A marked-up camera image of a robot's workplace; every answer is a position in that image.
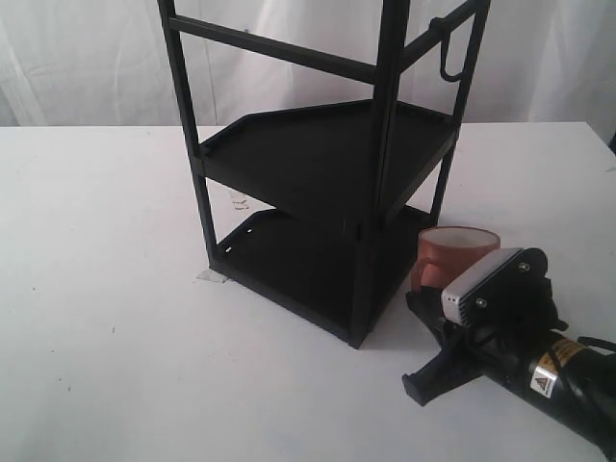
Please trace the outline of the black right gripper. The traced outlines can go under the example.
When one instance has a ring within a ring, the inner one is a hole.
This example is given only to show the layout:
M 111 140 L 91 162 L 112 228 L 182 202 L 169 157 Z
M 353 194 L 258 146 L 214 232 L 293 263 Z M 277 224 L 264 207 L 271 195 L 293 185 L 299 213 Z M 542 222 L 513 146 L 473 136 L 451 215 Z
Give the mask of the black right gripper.
M 426 406 L 483 374 L 502 385 L 529 384 L 531 366 L 560 328 L 547 272 L 546 253 L 523 248 L 473 295 L 463 325 L 444 317 L 442 289 L 408 292 L 409 310 L 438 338 L 441 351 L 402 376 L 407 396 Z

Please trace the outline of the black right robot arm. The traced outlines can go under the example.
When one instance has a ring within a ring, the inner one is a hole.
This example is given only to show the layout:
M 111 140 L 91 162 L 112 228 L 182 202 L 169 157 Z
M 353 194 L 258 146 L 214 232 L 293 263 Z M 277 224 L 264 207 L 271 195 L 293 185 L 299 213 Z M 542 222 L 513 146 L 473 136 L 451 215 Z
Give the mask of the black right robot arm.
M 615 345 L 564 336 L 548 258 L 511 247 L 482 257 L 444 289 L 406 295 L 439 353 L 402 378 L 419 405 L 486 376 L 615 458 Z

